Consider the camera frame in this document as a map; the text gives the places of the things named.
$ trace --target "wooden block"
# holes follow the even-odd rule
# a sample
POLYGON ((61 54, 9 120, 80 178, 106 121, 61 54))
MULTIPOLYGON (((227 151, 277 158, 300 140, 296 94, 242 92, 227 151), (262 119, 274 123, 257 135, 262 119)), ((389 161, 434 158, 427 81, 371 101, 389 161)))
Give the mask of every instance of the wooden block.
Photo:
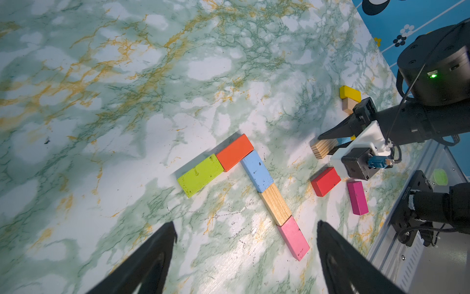
POLYGON ((220 164, 219 160, 215 154, 212 154, 208 158, 204 159, 200 164, 179 177, 178 183, 180 183, 180 186, 183 188, 188 198, 191 198, 191 196, 196 194, 223 171, 224 168, 220 164))
POLYGON ((366 195, 361 181, 350 182, 348 185, 349 198, 351 199, 352 213, 364 215, 369 212, 366 195))
POLYGON ((292 215, 275 183, 272 183, 263 193, 259 193, 259 196, 278 226, 282 226, 292 215))
POLYGON ((242 159, 242 165, 259 193, 263 193, 274 183, 256 150, 253 150, 242 159))
POLYGON ((328 155, 328 152, 333 150, 338 146, 337 139, 326 139, 326 140, 319 140, 316 141, 310 148, 312 148, 313 153, 317 159, 325 158, 328 155))
POLYGON ((301 261, 307 254, 310 246, 305 240, 302 231, 298 228, 298 225, 293 216, 291 216, 282 226, 277 226, 277 229, 282 235, 282 238, 287 244, 287 247, 298 261, 301 261))
POLYGON ((217 159, 220 164, 224 167, 224 171, 229 171, 254 150, 253 145, 248 140, 247 136, 243 134, 240 138, 236 139, 227 148, 217 154, 217 159))
POLYGON ((317 196, 324 197, 341 181, 334 167, 328 167, 318 177, 312 180, 312 186, 317 196))
POLYGON ((347 97, 349 97, 357 103, 361 101, 360 92, 348 86, 342 86, 341 88, 339 88, 339 96, 341 97, 341 99, 346 99, 347 97))
POLYGON ((343 111, 346 112, 347 114, 352 114, 353 113, 353 108, 356 106, 356 104, 359 103, 357 101, 354 101, 351 98, 346 98, 343 99, 343 111))

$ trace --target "pink block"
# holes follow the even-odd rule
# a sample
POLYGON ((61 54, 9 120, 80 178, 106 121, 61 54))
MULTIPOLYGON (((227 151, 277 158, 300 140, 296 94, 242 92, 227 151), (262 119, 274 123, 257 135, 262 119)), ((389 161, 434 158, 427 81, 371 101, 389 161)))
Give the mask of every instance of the pink block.
POLYGON ((348 183, 349 198, 351 198, 352 213, 355 215, 364 215, 369 212, 367 207, 366 195, 362 182, 355 181, 348 183))
POLYGON ((290 218, 286 220, 286 222, 281 227, 277 226, 277 229, 281 233, 282 238, 290 250, 290 253, 292 253, 292 256, 294 256, 298 261, 302 260, 305 254, 307 254, 307 251, 310 249, 310 246, 298 228, 294 217, 290 216, 290 218))

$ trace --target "yellow-green block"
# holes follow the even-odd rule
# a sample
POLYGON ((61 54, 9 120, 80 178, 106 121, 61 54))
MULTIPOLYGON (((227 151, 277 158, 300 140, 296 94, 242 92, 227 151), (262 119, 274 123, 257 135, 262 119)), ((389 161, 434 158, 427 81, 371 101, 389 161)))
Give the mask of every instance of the yellow-green block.
POLYGON ((191 198, 191 196, 204 188, 205 185, 215 179, 215 177, 220 175, 223 171, 224 168, 219 160, 215 154, 212 154, 196 167, 182 175, 178 179, 178 183, 180 183, 180 186, 183 188, 188 198, 191 198))
POLYGON ((339 88, 339 96, 341 99, 351 98, 357 102, 361 101, 360 92, 348 86, 342 86, 339 88))

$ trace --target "light blue block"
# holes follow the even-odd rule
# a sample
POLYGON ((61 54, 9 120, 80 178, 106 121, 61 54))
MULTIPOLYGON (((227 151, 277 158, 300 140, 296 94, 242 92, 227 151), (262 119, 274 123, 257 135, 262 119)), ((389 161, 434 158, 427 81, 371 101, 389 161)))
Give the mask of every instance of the light blue block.
POLYGON ((348 143, 349 141, 351 141, 351 138, 350 137, 338 138, 337 140, 338 140, 338 143, 341 145, 341 144, 348 143))
POLYGON ((269 174, 266 166, 259 157, 256 150, 242 159, 242 165, 258 192, 263 193, 269 186, 274 183, 273 178, 269 174))

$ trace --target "black wire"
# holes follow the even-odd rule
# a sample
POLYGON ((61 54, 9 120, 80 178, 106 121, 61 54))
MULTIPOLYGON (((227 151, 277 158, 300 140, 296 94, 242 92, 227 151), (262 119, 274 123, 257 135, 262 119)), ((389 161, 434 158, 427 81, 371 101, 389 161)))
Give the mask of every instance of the black wire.
POLYGON ((397 90, 401 97, 404 97, 405 99, 409 98, 405 97, 405 93, 403 92, 403 75, 400 70, 397 72, 397 90))
MULTIPOLYGON (((443 229, 445 225, 446 225, 446 224, 445 224, 445 223, 443 223, 443 224, 442 224, 442 226, 441 226, 441 229, 443 229)), ((438 242, 438 236, 439 236, 439 233, 440 233, 440 232, 438 232, 438 233, 436 234, 436 239, 435 239, 435 241, 434 241, 434 244, 432 244, 432 246, 435 246, 435 245, 436 245, 436 243, 438 242)))
POLYGON ((409 228, 401 230, 400 233, 398 233, 398 237, 413 230, 433 230, 436 232, 458 232, 459 231, 458 228, 438 229, 438 228, 430 228, 430 227, 409 227, 409 228))
POLYGON ((398 149, 398 159, 394 159, 393 161, 395 163, 400 163, 401 162, 401 148, 400 148, 400 145, 393 144, 393 146, 397 147, 397 149, 398 149))
POLYGON ((398 115, 400 114, 400 110, 401 110, 401 107, 403 105, 403 103, 405 102, 406 98, 408 97, 408 94, 410 93, 411 89, 413 88, 413 86, 415 85, 416 81, 418 80, 418 77, 420 76, 421 72, 423 71, 424 67, 426 66, 426 63, 428 62, 430 56, 432 53, 434 53, 434 50, 436 50, 436 48, 438 47, 438 45, 442 42, 443 39, 445 39, 450 33, 452 33, 456 28, 458 28, 459 26, 461 26, 462 24, 466 24, 467 22, 470 21, 470 18, 467 18, 465 20, 462 20, 461 22, 459 22, 458 24, 454 25, 437 43, 436 45, 431 49, 431 51, 429 51, 429 53, 427 54, 426 58, 424 59, 424 63, 423 63, 423 66, 421 67, 421 69, 419 70, 418 74, 416 75, 416 78, 413 80, 413 82, 411 83, 411 85, 408 87, 408 90, 406 91, 406 93, 403 95, 401 101, 400 101, 400 104, 398 106, 398 109, 397 109, 397 114, 395 115, 395 118, 393 119, 393 122, 392 124, 390 125, 390 128, 388 129, 387 131, 387 136, 385 136, 385 143, 388 142, 388 139, 390 138, 390 133, 392 132, 392 129, 393 129, 393 126, 395 125, 395 122, 397 121, 397 118, 398 118, 398 115))

